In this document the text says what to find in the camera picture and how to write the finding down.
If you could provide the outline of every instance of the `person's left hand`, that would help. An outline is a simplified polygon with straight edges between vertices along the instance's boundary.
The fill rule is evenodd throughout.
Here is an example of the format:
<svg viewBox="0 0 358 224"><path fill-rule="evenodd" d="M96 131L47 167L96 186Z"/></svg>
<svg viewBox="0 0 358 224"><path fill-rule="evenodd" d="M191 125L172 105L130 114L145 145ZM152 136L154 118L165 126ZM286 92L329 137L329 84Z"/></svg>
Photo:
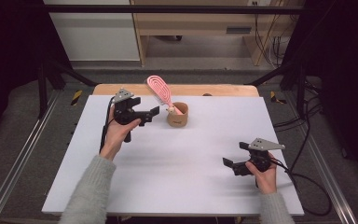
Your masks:
<svg viewBox="0 0 358 224"><path fill-rule="evenodd" d="M113 105L109 111L109 125L106 132L106 140L103 148L101 149L100 156L104 157L110 161L116 156L116 154L121 149L121 144L127 136L127 133L136 128L140 119L133 120L131 123L126 125L121 125L113 119L113 113L115 111L115 106Z"/></svg>

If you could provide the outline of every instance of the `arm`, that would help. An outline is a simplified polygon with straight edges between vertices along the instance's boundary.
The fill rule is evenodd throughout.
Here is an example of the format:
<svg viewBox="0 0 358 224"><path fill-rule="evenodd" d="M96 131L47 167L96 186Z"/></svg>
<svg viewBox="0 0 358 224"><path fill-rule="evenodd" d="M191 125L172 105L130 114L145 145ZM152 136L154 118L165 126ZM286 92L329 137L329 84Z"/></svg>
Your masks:
<svg viewBox="0 0 358 224"><path fill-rule="evenodd" d="M295 223L287 211L282 195L277 191L277 165L271 164L265 172L257 170L257 168L249 161L246 162L246 167L255 176L257 186L260 189L261 219L263 223Z"/></svg>
<svg viewBox="0 0 358 224"><path fill-rule="evenodd" d="M106 220L106 206L110 183L116 166L113 158L120 151L127 133L141 122L136 119L127 125L113 120L112 107L106 141L99 156L95 156L76 185L71 199L62 213L60 224L101 223Z"/></svg>

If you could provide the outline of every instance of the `small brown container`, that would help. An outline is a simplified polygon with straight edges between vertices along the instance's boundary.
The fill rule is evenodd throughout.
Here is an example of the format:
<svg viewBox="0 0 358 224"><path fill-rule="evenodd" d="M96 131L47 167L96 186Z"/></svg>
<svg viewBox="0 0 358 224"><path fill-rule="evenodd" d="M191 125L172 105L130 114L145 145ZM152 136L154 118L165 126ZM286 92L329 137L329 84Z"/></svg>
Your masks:
<svg viewBox="0 0 358 224"><path fill-rule="evenodd" d="M176 108L178 108L183 113L183 115L175 115L175 114L169 113L167 116L168 123L175 128L185 127L187 125L187 120L188 120L187 104L182 103L182 102L175 102L175 103L173 103L173 105Z"/></svg>

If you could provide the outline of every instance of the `table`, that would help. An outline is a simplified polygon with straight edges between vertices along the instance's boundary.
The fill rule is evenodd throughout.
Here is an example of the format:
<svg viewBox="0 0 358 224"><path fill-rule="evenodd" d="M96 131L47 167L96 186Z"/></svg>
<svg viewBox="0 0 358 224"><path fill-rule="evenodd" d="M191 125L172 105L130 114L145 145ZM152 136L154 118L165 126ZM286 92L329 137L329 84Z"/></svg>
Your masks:
<svg viewBox="0 0 358 224"><path fill-rule="evenodd" d="M147 96L150 93L142 84L97 86L77 124L42 212L59 215L64 210L78 179L99 150L105 106L112 93L121 87L141 96L141 110L157 104L153 96ZM132 131L131 142L123 144L114 160L117 170L112 179L108 215L258 215L255 179L235 176L223 165L222 157L235 162L248 160L247 153L239 149L240 141L251 142L262 137L277 142L264 99L257 97L255 87L249 86L170 85L170 89L173 94L181 94L172 95L174 102L189 105L189 122L185 128L172 128L165 121L166 112L160 109L151 123ZM230 91L236 96L227 96ZM201 96L203 93L213 97ZM219 106L227 112L226 117L219 117L225 115L216 109ZM280 150L271 153L284 163ZM289 213L303 215L296 190L282 169L278 170L277 179Z"/></svg>

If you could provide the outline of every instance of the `wall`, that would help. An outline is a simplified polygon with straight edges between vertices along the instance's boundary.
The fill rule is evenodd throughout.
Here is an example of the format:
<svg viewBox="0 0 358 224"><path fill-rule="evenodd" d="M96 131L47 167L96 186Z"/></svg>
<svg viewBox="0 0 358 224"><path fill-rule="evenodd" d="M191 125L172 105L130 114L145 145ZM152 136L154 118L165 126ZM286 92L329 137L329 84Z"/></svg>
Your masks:
<svg viewBox="0 0 358 224"><path fill-rule="evenodd" d="M126 0L44 0L45 4L128 5ZM132 15L50 13L71 61L139 61Z"/></svg>

